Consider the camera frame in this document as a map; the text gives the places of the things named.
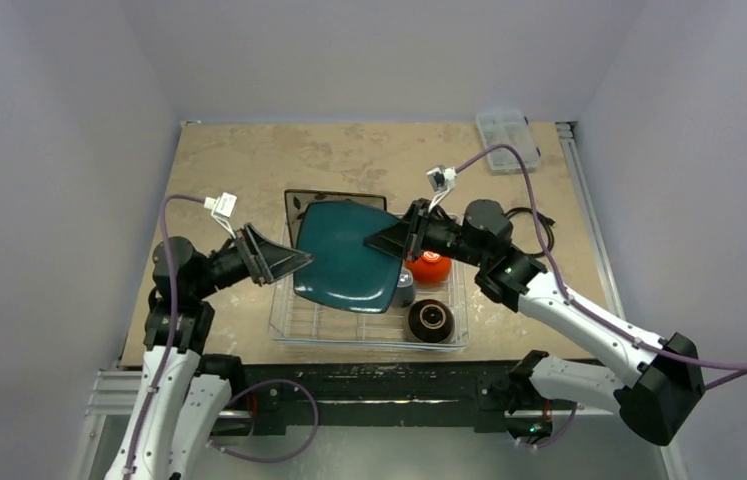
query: cable connector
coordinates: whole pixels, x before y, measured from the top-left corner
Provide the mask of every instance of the cable connector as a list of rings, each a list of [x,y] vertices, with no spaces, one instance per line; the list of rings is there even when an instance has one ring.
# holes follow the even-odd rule
[[[441,203],[441,201],[443,201],[451,191],[453,191],[455,188],[456,175],[455,168],[447,168],[443,165],[438,165],[426,172],[426,178],[429,179],[429,183],[432,185],[432,191],[435,192],[435,196],[432,197],[432,201],[429,204],[430,211]]]
[[[238,197],[223,192],[220,198],[205,197],[205,203],[203,203],[206,209],[211,210],[211,218],[216,220],[223,227],[223,230],[229,232],[232,238],[235,238],[235,230],[229,223],[229,219],[232,217],[237,201]]]

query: wooden tabletop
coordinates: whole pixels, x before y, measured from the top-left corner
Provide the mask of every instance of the wooden tabletop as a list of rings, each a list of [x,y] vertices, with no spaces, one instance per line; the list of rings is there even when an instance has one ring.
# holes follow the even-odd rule
[[[605,306],[588,230],[552,123],[533,123],[542,164],[532,175],[538,208],[556,220],[553,253],[567,283]],[[291,188],[364,192],[385,195],[388,210],[405,211],[412,200],[429,198],[425,172],[435,165],[454,166],[482,148],[473,124],[386,123],[304,125],[186,125],[182,130],[167,193],[216,197],[226,191],[238,196],[233,225],[251,222],[268,238],[279,241],[284,228],[283,192]],[[503,208],[527,206],[519,174],[492,176],[483,161],[458,177],[458,186],[442,206],[461,214],[477,198],[491,198]],[[208,253],[227,234],[190,202],[173,201],[167,210],[171,235],[187,237]],[[161,240],[156,231],[149,253]],[[536,251],[531,220],[515,217],[514,242]],[[152,289],[152,262],[147,255],[122,365],[140,365],[146,298]],[[268,332],[272,287],[244,281],[209,298],[216,310],[206,353],[234,353],[244,363],[385,362],[500,360],[546,350],[566,358],[588,355],[570,340],[520,314],[488,301],[472,283],[467,267],[470,321],[468,345],[450,353],[398,352],[379,349],[333,349],[324,346],[279,345]]]

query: gray wall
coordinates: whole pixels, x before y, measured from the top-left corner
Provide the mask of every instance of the gray wall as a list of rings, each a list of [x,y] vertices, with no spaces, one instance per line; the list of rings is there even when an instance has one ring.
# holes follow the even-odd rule
[[[747,1],[648,2],[576,135],[628,318],[747,360]],[[678,441],[690,478],[746,479],[747,377]]]
[[[644,0],[121,0],[176,112],[209,121],[573,120]]]
[[[115,0],[0,0],[0,478],[67,478],[177,130]]]

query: plate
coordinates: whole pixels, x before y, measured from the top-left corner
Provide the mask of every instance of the plate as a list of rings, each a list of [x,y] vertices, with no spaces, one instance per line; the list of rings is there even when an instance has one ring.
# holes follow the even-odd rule
[[[364,238],[399,219],[354,202],[308,206],[296,248],[314,262],[294,273],[294,293],[312,302],[357,313],[382,313],[397,287],[402,262],[364,246]]]

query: gray floor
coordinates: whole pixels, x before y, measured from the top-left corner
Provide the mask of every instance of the gray floor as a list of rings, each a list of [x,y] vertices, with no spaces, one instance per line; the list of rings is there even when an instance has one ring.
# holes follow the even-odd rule
[[[125,417],[109,420],[99,465],[110,465],[125,430]],[[276,455],[294,449],[308,433],[291,427],[284,437],[244,439],[239,451]],[[102,478],[95,469],[92,478]],[[296,458],[274,465],[249,463],[206,449],[194,480],[464,480],[626,479],[665,480],[659,449],[611,416],[580,416],[563,440],[537,453],[516,450],[507,434],[475,434],[467,428],[321,428]]]

